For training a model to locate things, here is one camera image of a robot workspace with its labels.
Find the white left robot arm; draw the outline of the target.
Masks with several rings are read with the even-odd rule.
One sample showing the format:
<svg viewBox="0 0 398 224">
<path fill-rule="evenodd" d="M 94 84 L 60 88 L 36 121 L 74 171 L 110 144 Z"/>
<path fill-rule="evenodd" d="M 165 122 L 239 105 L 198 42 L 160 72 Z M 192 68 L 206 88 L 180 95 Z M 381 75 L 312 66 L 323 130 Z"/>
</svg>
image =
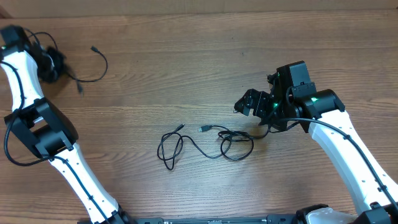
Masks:
<svg viewBox="0 0 398 224">
<path fill-rule="evenodd" d="M 44 97 L 40 82 L 54 82 L 67 72 L 64 59 L 53 47 L 2 47 L 1 66 L 13 97 L 12 113 L 4 118 L 5 138 L 14 134 L 37 157 L 37 163 L 48 161 L 56 168 L 86 208 L 90 223 L 130 223 L 85 161 L 72 122 Z"/>
</svg>

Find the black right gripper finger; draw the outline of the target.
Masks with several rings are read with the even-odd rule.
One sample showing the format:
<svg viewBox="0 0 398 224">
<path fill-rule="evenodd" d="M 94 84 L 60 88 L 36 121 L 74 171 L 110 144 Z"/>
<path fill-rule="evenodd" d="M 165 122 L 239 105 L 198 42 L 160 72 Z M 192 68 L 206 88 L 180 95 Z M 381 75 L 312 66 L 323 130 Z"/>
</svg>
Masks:
<svg viewBox="0 0 398 224">
<path fill-rule="evenodd" d="M 252 100 L 245 100 L 244 98 L 242 98 L 234 104 L 234 112 L 241 113 L 245 116 L 249 116 L 251 109 Z"/>
<path fill-rule="evenodd" d="M 252 100 L 258 100 L 260 98 L 261 92 L 257 91 L 255 89 L 249 89 L 245 92 L 243 99 L 252 99 Z"/>
</svg>

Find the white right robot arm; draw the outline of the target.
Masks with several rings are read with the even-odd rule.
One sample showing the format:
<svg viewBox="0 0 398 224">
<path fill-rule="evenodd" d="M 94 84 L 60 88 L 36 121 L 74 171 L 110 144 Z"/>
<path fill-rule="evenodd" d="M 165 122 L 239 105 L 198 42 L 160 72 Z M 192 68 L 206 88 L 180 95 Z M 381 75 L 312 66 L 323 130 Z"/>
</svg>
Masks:
<svg viewBox="0 0 398 224">
<path fill-rule="evenodd" d="M 318 91 L 307 72 L 268 75 L 270 92 L 249 89 L 235 111 L 252 113 L 278 132 L 301 125 L 325 151 L 353 199 L 354 223 L 397 223 L 397 184 L 357 134 L 332 90 Z"/>
</svg>

